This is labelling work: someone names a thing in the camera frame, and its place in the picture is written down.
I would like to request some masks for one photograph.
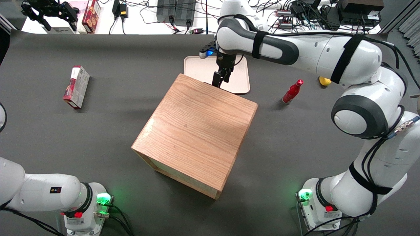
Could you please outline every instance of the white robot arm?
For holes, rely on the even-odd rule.
[[[0,103],[0,131],[6,112]],[[0,157],[0,210],[60,211],[67,234],[99,235],[111,196],[99,183],[82,183],[64,174],[27,174],[17,163]]]
[[[344,133],[366,139],[346,172],[312,178],[298,192],[308,229],[338,229],[342,213],[357,219],[372,214],[401,188],[420,156],[419,116],[399,105],[405,78],[382,63],[381,50],[363,36],[332,31],[268,34],[267,24],[246,0],[225,0],[220,15],[215,44],[200,50],[201,58],[217,51],[213,86],[229,81],[239,53],[331,78],[345,88],[332,109],[332,121]]]

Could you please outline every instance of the wooden crate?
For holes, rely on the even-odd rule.
[[[257,106],[180,74],[131,148],[154,170],[217,199]]]

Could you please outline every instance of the red metal bottle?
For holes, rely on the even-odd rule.
[[[303,84],[303,80],[298,80],[295,84],[293,84],[287,93],[283,96],[281,99],[284,103],[290,104],[290,102],[296,97],[296,95],[299,93],[300,86]]]

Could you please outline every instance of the red button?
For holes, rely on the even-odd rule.
[[[74,217],[76,217],[76,218],[81,218],[82,215],[83,215],[83,213],[81,213],[81,212],[74,213]]]
[[[330,212],[330,211],[333,211],[334,209],[333,209],[333,207],[332,207],[332,206],[326,206],[326,207],[325,207],[325,210],[326,210],[327,212]]]

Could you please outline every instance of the yellow object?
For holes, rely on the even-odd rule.
[[[320,76],[320,77],[319,77],[319,82],[320,82],[322,85],[324,85],[324,86],[328,86],[328,85],[330,85],[330,84],[331,84],[331,80],[330,80],[330,79],[324,78],[324,77],[322,77],[322,76]]]

